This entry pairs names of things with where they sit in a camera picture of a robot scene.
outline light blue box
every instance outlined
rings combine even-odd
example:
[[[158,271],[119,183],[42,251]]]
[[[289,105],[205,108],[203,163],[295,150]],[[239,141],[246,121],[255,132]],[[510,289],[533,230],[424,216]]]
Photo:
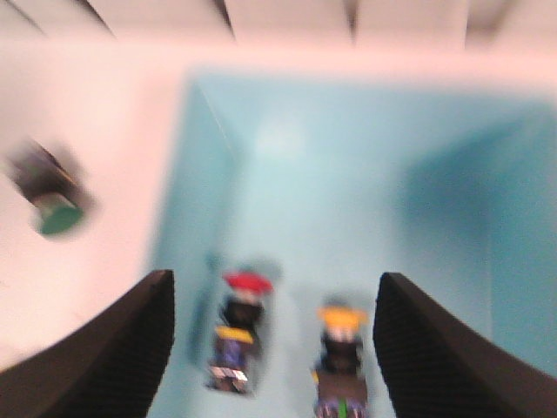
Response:
[[[312,416],[317,307],[372,315],[385,271],[557,376],[549,99],[217,73],[187,95],[152,262],[176,274],[176,342],[150,417]],[[219,274],[241,265],[277,276],[253,399],[203,386]],[[365,338],[372,416],[388,416]]]

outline white surface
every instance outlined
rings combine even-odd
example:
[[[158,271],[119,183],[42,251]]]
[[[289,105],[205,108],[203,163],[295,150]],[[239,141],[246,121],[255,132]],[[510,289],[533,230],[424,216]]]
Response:
[[[513,0],[469,0],[468,27],[492,28],[504,17]]]
[[[225,0],[234,36],[248,43],[269,35],[349,44],[343,0]]]
[[[43,34],[25,20],[14,7],[0,3],[0,37],[42,37]]]
[[[494,44],[504,48],[519,44],[531,50],[557,47],[557,2],[518,0],[502,22]]]
[[[109,37],[110,33],[79,2],[67,0],[11,0],[33,19],[47,37],[81,36]]]
[[[4,43],[0,56],[0,153],[26,135],[58,139],[98,202],[73,234],[47,240],[30,227],[30,205],[0,177],[0,368],[64,337],[146,273],[178,103],[199,66],[447,88],[537,86],[552,96],[557,87],[557,54],[168,41]]]
[[[467,0],[361,0],[358,44],[380,38],[461,50],[467,20]]]
[[[232,38],[208,0],[90,0],[116,37],[170,32],[201,38]]]

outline green cap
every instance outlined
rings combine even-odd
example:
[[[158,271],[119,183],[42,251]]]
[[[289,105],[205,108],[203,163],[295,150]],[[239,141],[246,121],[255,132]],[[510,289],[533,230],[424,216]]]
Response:
[[[63,233],[84,216],[81,208],[57,193],[42,196],[33,203],[41,214],[38,230],[42,235]]]

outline green object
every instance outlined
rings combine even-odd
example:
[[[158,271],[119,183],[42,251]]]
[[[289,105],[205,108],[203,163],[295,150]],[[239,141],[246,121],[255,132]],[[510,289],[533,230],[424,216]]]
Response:
[[[346,401],[339,401],[339,418],[346,418],[348,416],[348,407],[346,406]]]
[[[41,213],[39,232],[42,235],[62,233],[73,227],[84,211],[59,194],[51,194],[35,202]]]

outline black object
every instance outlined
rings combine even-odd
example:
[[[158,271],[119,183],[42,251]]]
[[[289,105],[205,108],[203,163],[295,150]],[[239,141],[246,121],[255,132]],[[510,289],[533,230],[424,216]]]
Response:
[[[74,334],[0,374],[0,418],[147,415],[174,340],[174,278],[155,271]]]
[[[373,341],[399,418],[557,417],[557,380],[485,340],[400,273],[381,277]]]
[[[334,374],[358,374],[361,361],[359,350],[362,341],[335,341],[326,333],[321,337],[325,352],[321,356],[321,367],[327,372]]]
[[[334,399],[367,404],[367,385],[362,377],[356,374],[335,374],[325,370],[316,370],[315,374],[319,381],[317,390],[320,402]]]
[[[83,188],[41,145],[30,144],[11,165],[11,179],[40,212],[40,233],[64,232],[84,216]]]
[[[255,328],[263,315],[261,305],[251,305],[234,300],[232,297],[226,301],[222,308],[221,317],[229,327],[242,328],[255,333]]]

